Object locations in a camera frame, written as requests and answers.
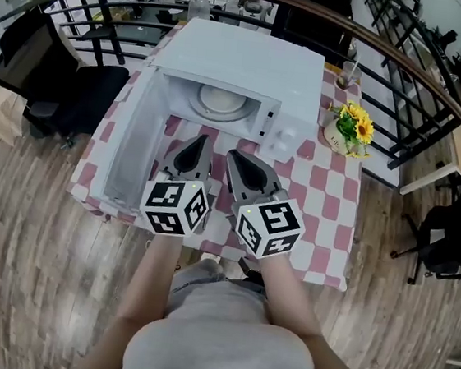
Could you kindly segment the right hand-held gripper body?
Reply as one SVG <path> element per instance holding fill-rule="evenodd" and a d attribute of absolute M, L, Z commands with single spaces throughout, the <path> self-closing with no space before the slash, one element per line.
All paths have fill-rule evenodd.
<path fill-rule="evenodd" d="M 256 259 L 289 253 L 306 232 L 302 212 L 286 190 L 238 206 L 235 233 Z"/>

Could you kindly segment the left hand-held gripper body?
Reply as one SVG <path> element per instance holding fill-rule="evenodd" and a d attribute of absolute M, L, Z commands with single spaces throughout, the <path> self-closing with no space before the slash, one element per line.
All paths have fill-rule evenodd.
<path fill-rule="evenodd" d="M 140 212 L 143 227 L 151 233 L 181 238 L 201 234 L 211 211 L 210 172 L 185 178 L 165 166 L 148 181 Z"/>

